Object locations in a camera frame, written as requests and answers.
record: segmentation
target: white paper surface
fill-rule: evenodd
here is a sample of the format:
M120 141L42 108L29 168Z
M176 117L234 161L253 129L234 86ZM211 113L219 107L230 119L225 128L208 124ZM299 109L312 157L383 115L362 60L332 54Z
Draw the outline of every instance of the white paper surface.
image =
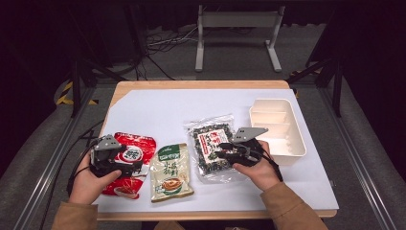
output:
M306 155L294 165L281 167L284 182L314 210L337 210L338 204L305 119L290 89L158 89L133 90L113 105L102 135L128 132L150 136L163 146L189 143L184 124L233 114L234 128L250 126L249 108L257 98L287 99L291 102L304 138ZM191 186L194 195L159 203L150 201L148 176L135 200L101 195L95 203L99 212L195 212L265 210L259 190L250 180L208 185L199 181L191 155Z

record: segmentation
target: red packaging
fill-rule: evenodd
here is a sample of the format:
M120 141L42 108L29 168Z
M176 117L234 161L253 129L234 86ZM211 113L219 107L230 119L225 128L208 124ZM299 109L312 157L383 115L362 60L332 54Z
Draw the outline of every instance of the red packaging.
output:
M114 138L121 144L126 145L126 150L117 154L115 161L119 163L132 164L136 161L143 161L140 172L135 172L131 177L116 179L107 185L101 192L108 196L123 196L126 198L139 198L144 180L149 172L149 160L156 150L155 140L151 137L117 132Z

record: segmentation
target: tan sleeve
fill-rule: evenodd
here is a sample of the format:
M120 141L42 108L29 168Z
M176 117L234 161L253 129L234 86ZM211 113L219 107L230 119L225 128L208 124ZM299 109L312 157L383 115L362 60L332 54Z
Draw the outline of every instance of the tan sleeve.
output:
M98 206L61 202L56 212L53 230L96 230Z
M284 183L264 191L260 197L278 230L327 229L314 210Z

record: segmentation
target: divided container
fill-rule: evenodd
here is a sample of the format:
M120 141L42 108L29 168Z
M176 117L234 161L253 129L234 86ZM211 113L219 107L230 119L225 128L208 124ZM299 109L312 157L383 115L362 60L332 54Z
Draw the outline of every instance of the divided container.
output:
M250 119L252 127L269 129L257 140L269 143L270 154L277 164L292 165L305 155L305 143L290 101L257 99L250 108Z

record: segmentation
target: hand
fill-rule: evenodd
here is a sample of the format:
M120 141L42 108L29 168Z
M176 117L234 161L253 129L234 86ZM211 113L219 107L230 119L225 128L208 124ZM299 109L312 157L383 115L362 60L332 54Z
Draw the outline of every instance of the hand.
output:
M269 152L269 145L267 142L259 141L259 143L266 152ZM235 163L233 168L250 177L254 184L263 191L280 183L272 165L263 158L261 158L258 164L253 167L246 167Z
M68 202L77 204L92 204L102 193L104 187L117 179L122 172L117 170L105 175L104 177L96 177L88 168L90 164L90 154L86 154L80 162L78 171L87 167L87 169L79 172L75 178L74 186Z

